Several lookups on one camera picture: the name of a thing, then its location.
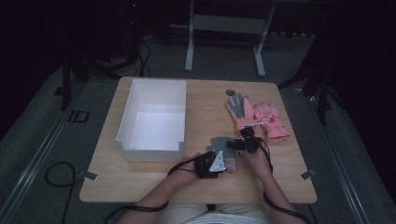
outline person's lap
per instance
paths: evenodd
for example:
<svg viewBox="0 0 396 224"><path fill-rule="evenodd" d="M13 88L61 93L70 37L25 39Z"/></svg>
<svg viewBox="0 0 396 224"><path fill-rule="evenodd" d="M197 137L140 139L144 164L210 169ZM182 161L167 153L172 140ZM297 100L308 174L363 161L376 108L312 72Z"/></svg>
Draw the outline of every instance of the person's lap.
<svg viewBox="0 0 396 224"><path fill-rule="evenodd" d="M180 224L207 213L269 219L268 208L259 204L217 204L215 209L209 212L203 203L169 203L156 223Z"/></svg>

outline person's hand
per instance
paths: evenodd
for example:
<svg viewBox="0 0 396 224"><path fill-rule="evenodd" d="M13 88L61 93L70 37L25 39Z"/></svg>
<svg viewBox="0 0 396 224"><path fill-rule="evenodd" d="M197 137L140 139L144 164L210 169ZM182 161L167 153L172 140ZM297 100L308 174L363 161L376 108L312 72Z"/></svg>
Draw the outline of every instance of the person's hand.
<svg viewBox="0 0 396 224"><path fill-rule="evenodd" d="M245 158L248 166L259 179L272 175L270 163L261 148L258 148L253 154L247 150L240 150L239 154Z"/></svg>
<svg viewBox="0 0 396 224"><path fill-rule="evenodd" d="M201 153L198 152L194 156L187 158L183 161L192 160L199 155L201 155ZM187 162L186 164L180 166L178 169L176 169L172 174L170 174L166 178L169 178L172 180L176 189L187 186L190 183L194 182L195 180L198 180L199 177L195 173L194 160Z"/></svg>

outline person's arm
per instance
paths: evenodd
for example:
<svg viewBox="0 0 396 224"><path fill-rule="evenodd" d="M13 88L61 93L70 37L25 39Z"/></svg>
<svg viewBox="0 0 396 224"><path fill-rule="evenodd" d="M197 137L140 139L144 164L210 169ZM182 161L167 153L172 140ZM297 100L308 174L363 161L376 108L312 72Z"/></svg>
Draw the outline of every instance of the person's arm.
<svg viewBox="0 0 396 224"><path fill-rule="evenodd" d="M261 137L265 139L265 132L262 128L259 128L255 134L256 137ZM280 186L277 184L267 158L264 152L259 148L254 154L248 153L246 150L240 151L240 154L247 160L247 163L253 173L262 182L262 188L267 195L268 199L275 205L286 208L295 212L293 205L286 198ZM282 213L270 206L270 214L274 223L305 223L303 220L290 216L288 214Z"/></svg>
<svg viewBox="0 0 396 224"><path fill-rule="evenodd" d="M180 168L194 170L193 161L186 163ZM181 189L198 179L198 175L194 172L175 170L135 205L144 207L160 207L168 202L172 194L178 189ZM131 210L120 219L119 224L154 224L160 213L161 212L140 212Z"/></svg>

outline black cable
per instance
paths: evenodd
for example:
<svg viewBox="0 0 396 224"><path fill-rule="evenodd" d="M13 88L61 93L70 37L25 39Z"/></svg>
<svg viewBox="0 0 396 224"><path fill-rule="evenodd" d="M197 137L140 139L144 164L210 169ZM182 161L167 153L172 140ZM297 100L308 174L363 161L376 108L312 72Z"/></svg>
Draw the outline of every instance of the black cable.
<svg viewBox="0 0 396 224"><path fill-rule="evenodd" d="M133 66L134 66L134 64L131 64L131 65L129 65L128 67L126 67L126 68L124 68L124 69L118 71L118 72L117 72L117 75L119 75L119 74L121 74L121 73L123 73L123 72L125 72L125 71L127 71L127 70L129 70L129 69L131 69Z"/></svg>
<svg viewBox="0 0 396 224"><path fill-rule="evenodd" d="M140 59L140 62L141 62L141 68L140 68L140 76L141 76L141 77L144 76L144 69L145 69L145 66L146 66L146 64L147 64L147 61L148 61L148 59L149 59L149 55L151 54L151 49L150 49L150 47L149 47L147 44L145 44L145 43L142 43L142 45L145 46L145 47L148 49L148 56L146 57L146 60L143 61L141 55L139 54L139 59Z"/></svg>
<svg viewBox="0 0 396 224"><path fill-rule="evenodd" d="M268 205L270 205L270 206L271 206L272 208L274 208L275 210L277 210L277 211L279 211L279 212L282 212L282 213L285 213L285 214L288 214L289 216L297 217L297 218L299 218L299 219L302 219L303 221L305 221L305 222L308 223L308 224L311 223L307 217L301 215L300 213L296 213L296 212L291 211L291 210L289 210L289 209L279 207L279 206L277 206L276 204L274 204L273 202L271 202L271 200L270 200L270 199L267 197L267 195L265 194L265 191L262 192L262 195L263 195L263 197L264 197L264 200L268 203Z"/></svg>
<svg viewBox="0 0 396 224"><path fill-rule="evenodd" d="M260 146L260 148L262 149L262 151L264 152L265 156L267 157L267 160L268 160L269 165L270 165L270 168L271 168L271 173L272 173L272 172L273 172L273 165L272 165L272 163L271 163L270 150L269 150L269 147L268 147L267 143L266 143L264 140L262 140L262 139L261 139L261 141L259 141L258 138L257 138L256 136L254 136L254 134L251 133L251 132L246 132L246 133L247 133L250 137L252 137L252 138L254 139L254 141L256 141L256 143L264 142L264 144L265 144L267 150L265 150L265 148L262 146L262 144L259 144L259 146ZM277 206L276 204L274 204L274 203L267 197L267 195L265 194L265 191L262 192L262 195L263 195L263 197L264 197L264 200L268 203L268 205L270 205L270 206L271 206L272 208L274 208L275 210L277 210L277 211L279 211L279 212L282 212L282 213L285 213L285 214L288 214L288 215L290 215L290 216L293 216L293 217L297 217L297 218L299 218L299 219L302 219L303 221L305 221L305 222L308 223L308 224L310 223L308 217L305 217L305 216L301 215L300 213L296 213L296 212L294 212L294 211L291 211L291 210L286 209L286 208L279 207L279 206Z"/></svg>
<svg viewBox="0 0 396 224"><path fill-rule="evenodd" d="M318 224L317 216L314 213L314 210L312 209L311 204L308 205L309 211L311 211L312 217L314 218L314 221L316 224Z"/></svg>
<svg viewBox="0 0 396 224"><path fill-rule="evenodd" d="M116 71L131 64L134 64L134 58L128 55L124 62L111 64L109 66L106 66L106 68Z"/></svg>
<svg viewBox="0 0 396 224"><path fill-rule="evenodd" d="M149 76L149 77L152 77L151 72L149 71L149 66L146 65L146 67L147 67L147 69L148 69L148 76Z"/></svg>
<svg viewBox="0 0 396 224"><path fill-rule="evenodd" d="M67 165L67 166L70 168L71 172L72 172L71 182L70 182L70 183L67 183L67 184L57 184L57 183L54 183L54 182L50 181L50 178L49 178L50 171L51 171L55 166L58 166L58 165L61 165L61 164ZM67 216L67 210L68 210L68 208L69 208L69 204L70 204L70 201L71 201L71 198L72 198L72 195L73 195L74 186L75 186L78 182L80 182L82 179L76 179L76 170L75 170L75 168L73 167L73 165L72 165L71 163L67 162L67 161L59 161L59 162L56 162L55 164L51 165L51 167L47 170L47 172L46 172L46 174L45 174L45 178L46 178L47 183L50 184L50 185L53 186L53 187L56 187L56 188L70 187L69 195L67 196L66 206L64 207L64 214L63 214L63 217L62 217L62 223L64 223L65 220L66 220L66 216Z"/></svg>
<svg viewBox="0 0 396 224"><path fill-rule="evenodd" d="M187 169L183 169L180 168L182 165L189 163L190 161L194 161L195 158L192 158L190 160L187 161L183 161L181 163L178 163L177 165L175 165L174 167L172 167L172 169L168 172L169 176L170 174L172 174L175 170L184 170L184 171L188 171L188 172L195 172L193 170L187 170ZM144 206L139 206L139 205L124 205L121 206L115 210L113 210L107 217L105 217L105 224L108 223L108 221L113 218L118 212L123 211L123 210L134 210L134 211L140 211L140 212L160 212L163 209L166 208L166 206L168 205L169 202L166 202L165 204L159 206L159 207L144 207Z"/></svg>

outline white storage box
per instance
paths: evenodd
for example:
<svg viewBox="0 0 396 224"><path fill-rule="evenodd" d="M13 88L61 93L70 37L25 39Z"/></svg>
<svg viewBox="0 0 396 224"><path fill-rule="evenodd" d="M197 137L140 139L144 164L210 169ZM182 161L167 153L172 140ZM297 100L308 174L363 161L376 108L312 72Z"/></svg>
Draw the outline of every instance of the white storage box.
<svg viewBox="0 0 396 224"><path fill-rule="evenodd" d="M116 141L127 161L181 161L187 82L134 79Z"/></svg>

